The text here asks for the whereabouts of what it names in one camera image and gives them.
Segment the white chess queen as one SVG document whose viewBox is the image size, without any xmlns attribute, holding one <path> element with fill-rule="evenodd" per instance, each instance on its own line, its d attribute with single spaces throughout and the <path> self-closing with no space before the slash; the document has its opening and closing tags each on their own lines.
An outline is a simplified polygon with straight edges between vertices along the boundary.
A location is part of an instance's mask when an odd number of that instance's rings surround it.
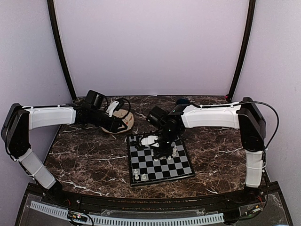
<svg viewBox="0 0 301 226">
<path fill-rule="evenodd" d="M 176 153 L 177 153 L 177 147 L 174 146 L 174 147 L 173 147 L 173 152 L 172 152 L 172 157 L 175 157 L 175 156 L 176 156 Z"/>
</svg>

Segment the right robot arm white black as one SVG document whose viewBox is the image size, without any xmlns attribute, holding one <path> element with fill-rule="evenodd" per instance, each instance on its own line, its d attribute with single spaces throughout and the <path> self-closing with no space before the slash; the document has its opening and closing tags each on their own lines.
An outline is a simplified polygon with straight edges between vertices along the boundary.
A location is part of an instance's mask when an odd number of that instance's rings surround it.
<svg viewBox="0 0 301 226">
<path fill-rule="evenodd" d="M 186 128 L 226 127 L 238 129 L 242 147 L 246 152 L 246 180 L 248 187 L 240 193 L 240 200 L 250 204 L 258 197 L 261 184 L 266 135 L 266 121 L 249 97 L 241 102 L 221 105 L 197 105 L 187 99 L 179 99 L 171 112 L 154 107 L 147 116 L 148 122 L 158 128 L 155 140 L 155 156 L 169 155 L 171 142 Z"/>
</svg>

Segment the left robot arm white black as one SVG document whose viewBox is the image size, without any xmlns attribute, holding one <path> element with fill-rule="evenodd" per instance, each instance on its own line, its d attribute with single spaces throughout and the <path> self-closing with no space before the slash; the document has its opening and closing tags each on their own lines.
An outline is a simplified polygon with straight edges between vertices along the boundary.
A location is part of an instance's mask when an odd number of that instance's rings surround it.
<svg viewBox="0 0 301 226">
<path fill-rule="evenodd" d="M 130 110 L 120 108 L 118 101 L 107 110 L 84 105 L 22 106 L 11 105 L 4 121 L 1 137 L 10 158 L 18 162 L 27 174 L 48 191 L 48 198 L 56 205 L 66 202 L 61 183 L 51 174 L 36 154 L 33 144 L 42 146 L 32 136 L 47 130 L 57 131 L 62 125 L 92 124 L 113 133 L 127 130 L 125 119 Z"/>
</svg>

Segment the small green circuit board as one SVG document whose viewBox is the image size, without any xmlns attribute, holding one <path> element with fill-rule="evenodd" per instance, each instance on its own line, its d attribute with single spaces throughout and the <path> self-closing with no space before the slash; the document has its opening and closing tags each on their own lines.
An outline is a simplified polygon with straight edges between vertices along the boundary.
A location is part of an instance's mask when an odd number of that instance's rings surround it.
<svg viewBox="0 0 301 226">
<path fill-rule="evenodd" d="M 78 221 L 78 222 L 86 222 L 87 221 L 87 217 L 85 217 L 84 215 L 82 215 L 81 213 L 77 213 L 77 212 L 73 212 L 73 211 L 70 211 L 68 212 L 67 214 L 67 218 L 69 220 L 72 220 L 72 221 Z"/>
</svg>

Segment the cream plate with bird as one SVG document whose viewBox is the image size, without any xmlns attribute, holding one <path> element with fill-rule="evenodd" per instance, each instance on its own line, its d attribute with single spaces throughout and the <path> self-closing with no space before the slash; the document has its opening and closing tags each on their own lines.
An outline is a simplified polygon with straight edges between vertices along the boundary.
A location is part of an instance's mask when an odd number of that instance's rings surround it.
<svg viewBox="0 0 301 226">
<path fill-rule="evenodd" d="M 129 131 L 133 125 L 134 125 L 134 115 L 131 113 L 131 112 L 128 112 L 127 110 L 124 110 L 124 109 L 120 109 L 118 111 L 115 111 L 113 113 L 113 116 L 116 116 L 116 117 L 119 117 L 119 118 L 122 118 L 124 117 L 126 114 L 128 114 L 124 119 L 123 121 L 126 123 L 126 125 L 128 126 L 128 129 L 124 132 L 121 132 L 121 133 L 125 133 L 127 131 Z M 107 130 L 101 128 L 102 131 L 104 131 L 105 133 L 109 133 L 109 134 L 120 134 L 120 133 L 110 133 L 108 132 Z"/>
</svg>

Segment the black and white chessboard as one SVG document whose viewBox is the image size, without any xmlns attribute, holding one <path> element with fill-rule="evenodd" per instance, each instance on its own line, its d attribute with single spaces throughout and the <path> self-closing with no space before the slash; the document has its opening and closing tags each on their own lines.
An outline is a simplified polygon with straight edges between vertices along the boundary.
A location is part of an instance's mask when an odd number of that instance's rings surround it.
<svg viewBox="0 0 301 226">
<path fill-rule="evenodd" d="M 141 134 L 127 136 L 127 152 L 129 163 L 130 185 L 145 186 L 165 181 L 179 180 L 195 176 L 187 149 L 183 140 L 177 138 L 172 142 L 177 147 L 175 157 L 162 157 L 155 161 L 153 147 L 139 145 Z M 139 179 L 135 180 L 134 169 L 138 169 Z"/>
</svg>

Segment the blue enamel mug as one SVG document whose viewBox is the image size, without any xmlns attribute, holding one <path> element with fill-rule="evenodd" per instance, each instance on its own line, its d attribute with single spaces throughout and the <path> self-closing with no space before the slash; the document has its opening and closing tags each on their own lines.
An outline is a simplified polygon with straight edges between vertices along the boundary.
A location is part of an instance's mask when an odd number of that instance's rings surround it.
<svg viewBox="0 0 301 226">
<path fill-rule="evenodd" d="M 190 104 L 190 101 L 185 98 L 180 98 L 180 99 L 177 99 L 176 104 L 177 105 L 186 105 L 186 104 Z"/>
</svg>

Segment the black front rail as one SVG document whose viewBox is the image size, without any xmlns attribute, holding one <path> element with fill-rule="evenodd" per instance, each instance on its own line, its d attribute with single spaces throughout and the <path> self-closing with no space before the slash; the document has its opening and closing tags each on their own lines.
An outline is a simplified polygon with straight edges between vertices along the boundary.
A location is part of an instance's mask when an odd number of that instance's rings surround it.
<svg viewBox="0 0 301 226">
<path fill-rule="evenodd" d="M 63 194 L 78 209 L 84 210 L 188 210 L 208 208 L 209 210 L 225 210 L 239 208 L 246 203 L 231 200 L 227 194 L 205 195 L 190 198 L 171 199 L 134 199 L 116 198 L 99 195 L 87 195 L 63 191 Z"/>
</svg>

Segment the black left frame post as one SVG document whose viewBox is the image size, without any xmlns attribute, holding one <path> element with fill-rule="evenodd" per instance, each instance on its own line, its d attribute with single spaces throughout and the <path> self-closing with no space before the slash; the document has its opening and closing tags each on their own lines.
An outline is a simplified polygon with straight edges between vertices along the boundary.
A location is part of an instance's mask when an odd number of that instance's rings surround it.
<svg viewBox="0 0 301 226">
<path fill-rule="evenodd" d="M 63 50 L 63 45 L 62 45 L 62 41 L 61 41 L 61 37 L 60 37 L 60 32 L 59 32 L 59 27 L 58 27 L 58 22 L 57 22 L 57 18 L 56 18 L 56 12 L 55 12 L 55 1 L 47 0 L 47 5 L 48 5 L 48 14 L 49 14 L 49 18 L 50 18 L 52 33 L 53 33 L 60 65 L 61 65 L 61 68 L 63 71 L 63 76 L 65 79 L 69 94 L 71 96 L 71 99 L 72 99 L 72 101 L 75 101 L 77 99 L 77 95 L 76 95 L 73 83 L 71 81 L 70 72 L 68 69 L 67 61 L 65 58 L 64 50 Z"/>
</svg>

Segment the black frame post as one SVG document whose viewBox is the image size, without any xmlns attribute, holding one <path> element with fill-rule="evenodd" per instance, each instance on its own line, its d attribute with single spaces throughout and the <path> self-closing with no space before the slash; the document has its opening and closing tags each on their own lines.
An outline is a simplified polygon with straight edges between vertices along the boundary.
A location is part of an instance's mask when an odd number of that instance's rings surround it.
<svg viewBox="0 0 301 226">
<path fill-rule="evenodd" d="M 235 91 L 236 91 L 236 88 L 238 85 L 238 81 L 239 81 L 239 78 L 241 75 L 241 71 L 243 68 L 243 63 L 245 60 L 247 47 L 248 47 L 248 43 L 249 43 L 249 39 L 250 39 L 250 35 L 251 35 L 251 29 L 252 29 L 252 25 L 253 25 L 255 6 L 256 6 L 256 0 L 249 0 L 247 17 L 246 17 L 246 25 L 245 25 L 245 29 L 244 29 L 244 35 L 242 38 L 240 52 L 238 55 L 238 61 L 237 61 L 236 69 L 234 71 L 234 75 L 233 75 L 233 79 L 231 82 L 229 92 L 225 97 L 229 103 L 232 102 L 232 99 L 234 97 L 234 94 L 235 94 Z"/>
<path fill-rule="evenodd" d="M 53 33 L 60 65 L 61 65 L 61 68 L 63 71 L 63 76 L 65 79 L 69 94 L 71 96 L 71 99 L 72 99 L 72 101 L 75 101 L 77 99 L 77 95 L 76 95 L 73 83 L 71 81 L 70 72 L 68 69 L 67 61 L 65 58 L 64 50 L 63 50 L 63 45 L 62 45 L 62 41 L 61 41 L 61 37 L 60 37 L 60 32 L 59 32 L 59 27 L 58 27 L 58 22 L 57 22 L 57 18 L 56 18 L 56 12 L 55 12 L 55 1 L 47 0 L 47 5 L 48 5 L 48 14 L 49 14 L 49 18 L 50 18 L 52 33 Z"/>
</svg>

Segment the black right frame post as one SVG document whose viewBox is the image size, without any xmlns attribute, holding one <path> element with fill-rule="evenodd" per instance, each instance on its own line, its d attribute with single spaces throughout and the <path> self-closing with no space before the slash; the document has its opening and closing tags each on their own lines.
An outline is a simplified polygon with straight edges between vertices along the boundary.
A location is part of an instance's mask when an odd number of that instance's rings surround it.
<svg viewBox="0 0 301 226">
<path fill-rule="evenodd" d="M 256 0 L 249 0 L 247 17 L 246 17 L 246 25 L 245 25 L 245 29 L 244 29 L 244 35 L 242 38 L 240 52 L 238 55 L 238 61 L 237 61 L 236 69 L 234 71 L 234 75 L 233 75 L 233 79 L 231 82 L 229 92 L 225 97 L 229 103 L 232 102 L 232 99 L 234 97 L 234 94 L 235 94 L 235 91 L 236 91 L 236 88 L 238 85 L 238 81 L 239 81 L 239 78 L 241 75 L 241 71 L 243 68 L 243 63 L 245 60 L 247 47 L 248 47 L 248 43 L 249 43 L 249 39 L 250 39 L 250 35 L 251 35 L 251 29 L 252 29 L 252 25 L 253 25 L 255 6 L 256 6 Z"/>
</svg>

